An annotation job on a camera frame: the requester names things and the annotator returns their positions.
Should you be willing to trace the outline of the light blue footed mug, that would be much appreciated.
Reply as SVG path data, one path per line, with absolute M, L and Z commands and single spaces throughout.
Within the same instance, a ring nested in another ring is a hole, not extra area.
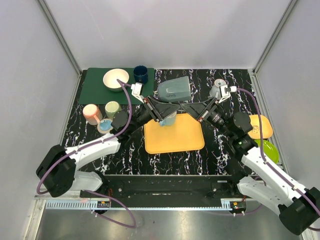
M 227 83 L 224 79 L 216 79 L 213 83 L 213 86 L 211 87 L 211 90 L 209 92 L 210 97 L 221 99 L 221 91 L 220 87 L 225 86 Z

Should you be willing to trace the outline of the white mug blue handle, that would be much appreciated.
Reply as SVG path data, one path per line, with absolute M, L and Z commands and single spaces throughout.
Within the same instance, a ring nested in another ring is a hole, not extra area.
M 176 115 L 177 115 L 177 112 L 175 111 L 172 114 L 170 114 L 168 117 L 166 117 L 164 120 L 160 121 L 159 125 L 161 127 L 172 126 L 176 121 Z

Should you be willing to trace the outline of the white interior grey mug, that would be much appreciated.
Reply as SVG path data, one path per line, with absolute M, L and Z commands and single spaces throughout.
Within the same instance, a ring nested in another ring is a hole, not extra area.
M 166 80 L 157 87 L 158 99 L 162 102 L 183 102 L 191 100 L 191 87 L 188 76 Z

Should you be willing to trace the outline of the light green mug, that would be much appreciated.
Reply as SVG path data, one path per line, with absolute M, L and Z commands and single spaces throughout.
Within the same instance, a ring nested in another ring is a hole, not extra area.
M 121 105 L 117 101 L 109 101 L 104 107 L 108 119 L 113 119 L 115 114 L 121 110 Z

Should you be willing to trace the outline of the orange interior blue mug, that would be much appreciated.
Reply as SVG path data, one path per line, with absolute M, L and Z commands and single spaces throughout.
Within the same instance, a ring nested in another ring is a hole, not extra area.
M 112 129 L 112 120 L 109 118 L 102 119 L 97 125 L 97 130 L 101 134 L 107 134 Z

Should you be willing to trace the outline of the pink mug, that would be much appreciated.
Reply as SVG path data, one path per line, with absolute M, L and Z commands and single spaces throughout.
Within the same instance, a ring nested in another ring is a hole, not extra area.
M 82 110 L 82 114 L 90 125 L 98 125 L 103 119 L 102 113 L 95 104 L 87 104 Z

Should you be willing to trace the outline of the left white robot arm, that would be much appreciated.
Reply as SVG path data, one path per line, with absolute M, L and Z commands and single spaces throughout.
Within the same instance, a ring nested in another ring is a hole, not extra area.
M 142 100 L 142 106 L 134 112 L 121 110 L 114 115 L 109 133 L 90 142 L 64 148 L 57 144 L 50 148 L 36 170 L 39 183 L 36 192 L 60 197 L 72 188 L 90 190 L 97 198 L 108 193 L 108 186 L 98 173 L 80 171 L 85 165 L 108 155 L 116 154 L 132 134 L 149 121 L 160 122 L 180 109 L 179 103 L 163 102 L 153 96 Z

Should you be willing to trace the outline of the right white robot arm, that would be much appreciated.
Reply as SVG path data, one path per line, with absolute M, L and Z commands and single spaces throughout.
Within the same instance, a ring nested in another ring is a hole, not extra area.
M 245 112 L 226 116 L 218 101 L 182 103 L 181 108 L 202 123 L 207 121 L 222 132 L 228 140 L 231 158 L 253 170 L 264 183 L 246 175 L 227 185 L 228 195 L 250 197 L 271 211 L 295 235 L 302 234 L 320 218 L 320 191 L 307 188 L 284 172 L 250 136 L 251 119 Z

